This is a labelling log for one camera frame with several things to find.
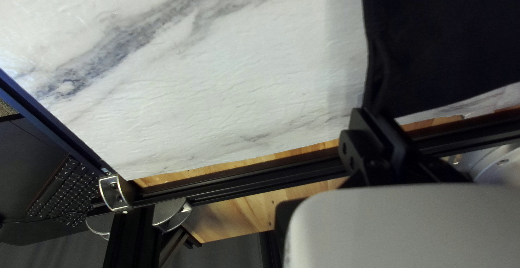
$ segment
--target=white marble desk underside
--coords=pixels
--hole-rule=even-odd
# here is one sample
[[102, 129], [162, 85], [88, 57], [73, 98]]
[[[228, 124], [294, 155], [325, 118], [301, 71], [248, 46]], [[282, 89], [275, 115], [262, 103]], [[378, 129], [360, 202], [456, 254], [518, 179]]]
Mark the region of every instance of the white marble desk underside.
[[[337, 138], [361, 0], [1, 0], [0, 66], [126, 179]], [[401, 118], [516, 105], [511, 85]]]

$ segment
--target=wooden desk panel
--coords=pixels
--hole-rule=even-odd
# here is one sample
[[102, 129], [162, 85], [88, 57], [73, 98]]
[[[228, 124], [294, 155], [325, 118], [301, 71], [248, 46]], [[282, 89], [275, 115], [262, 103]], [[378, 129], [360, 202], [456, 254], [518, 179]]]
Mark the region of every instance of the wooden desk panel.
[[337, 189], [346, 180], [336, 178], [308, 185], [196, 206], [183, 226], [201, 243], [274, 228], [278, 203]]
[[[433, 118], [403, 125], [402, 127], [405, 131], [414, 131], [461, 119], [462, 116], [460, 115], [445, 118]], [[334, 148], [337, 147], [337, 144], [338, 140], [335, 139], [267, 156], [210, 165], [189, 171], [140, 178], [134, 181], [141, 187], [151, 187], [165, 183], [171, 184], [176, 181], [181, 183], [183, 180], [188, 178], [196, 179], [197, 176], [225, 172], [248, 165], [254, 166], [255, 164], [261, 164], [268, 161], [276, 162], [276, 160], [283, 160], [284, 158], [293, 156], [300, 156], [302, 157], [302, 160], [304, 160], [305, 157], [326, 149], [329, 149], [330, 151], [326, 151], [325, 153], [332, 153], [334, 152]], [[192, 215], [187, 219], [184, 226], [201, 243], [268, 231], [274, 227], [275, 207], [279, 202], [289, 199], [309, 197], [319, 192], [333, 190], [341, 185], [344, 180], [346, 180], [346, 178], [337, 178], [324, 182], [317, 182], [197, 206], [193, 209]]]

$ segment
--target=screw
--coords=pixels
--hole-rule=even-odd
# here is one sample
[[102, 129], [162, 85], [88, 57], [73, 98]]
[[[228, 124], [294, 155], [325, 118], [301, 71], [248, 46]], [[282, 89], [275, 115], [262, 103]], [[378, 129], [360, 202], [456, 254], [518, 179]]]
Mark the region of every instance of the screw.
[[387, 164], [383, 159], [371, 159], [368, 160], [367, 166], [372, 169], [386, 169]]

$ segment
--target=keyboard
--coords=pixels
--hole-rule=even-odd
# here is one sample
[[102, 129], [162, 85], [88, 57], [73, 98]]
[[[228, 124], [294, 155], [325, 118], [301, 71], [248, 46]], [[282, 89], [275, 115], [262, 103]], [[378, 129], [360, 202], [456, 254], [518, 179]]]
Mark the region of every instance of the keyboard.
[[75, 227], [82, 223], [93, 198], [99, 197], [98, 177], [80, 162], [69, 158], [29, 208], [27, 216], [39, 220], [54, 218]]

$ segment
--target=black cable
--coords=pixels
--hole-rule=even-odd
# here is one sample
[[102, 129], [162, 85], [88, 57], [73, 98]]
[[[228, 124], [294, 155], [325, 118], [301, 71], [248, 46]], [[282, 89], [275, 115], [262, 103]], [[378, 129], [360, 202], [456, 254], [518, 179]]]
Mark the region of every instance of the black cable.
[[61, 218], [61, 217], [64, 217], [65, 215], [69, 215], [70, 213], [76, 213], [76, 214], [80, 214], [80, 215], [87, 215], [87, 213], [80, 213], [80, 212], [67, 212], [67, 213], [65, 213], [64, 215], [62, 215], [62, 216], [58, 216], [58, 217], [55, 217], [55, 218], [45, 218], [45, 219], [34, 220], [34, 221], [4, 221], [4, 222], [2, 222], [2, 223], [28, 223], [28, 222], [38, 222], [38, 221], [44, 221], [44, 220], [48, 220], [48, 219]]

